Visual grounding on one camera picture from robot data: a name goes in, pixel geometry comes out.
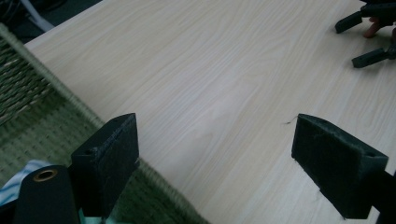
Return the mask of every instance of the wood grain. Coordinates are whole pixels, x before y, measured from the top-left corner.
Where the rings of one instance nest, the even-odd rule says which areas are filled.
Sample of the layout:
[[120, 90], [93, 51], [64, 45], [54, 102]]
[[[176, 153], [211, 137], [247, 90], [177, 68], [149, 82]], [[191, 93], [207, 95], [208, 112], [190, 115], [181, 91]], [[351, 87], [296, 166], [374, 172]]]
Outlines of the wood grain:
[[26, 46], [102, 119], [135, 112], [142, 157], [213, 223], [343, 220], [291, 158], [295, 117], [327, 119], [396, 170], [396, 63], [352, 0], [108, 0]]

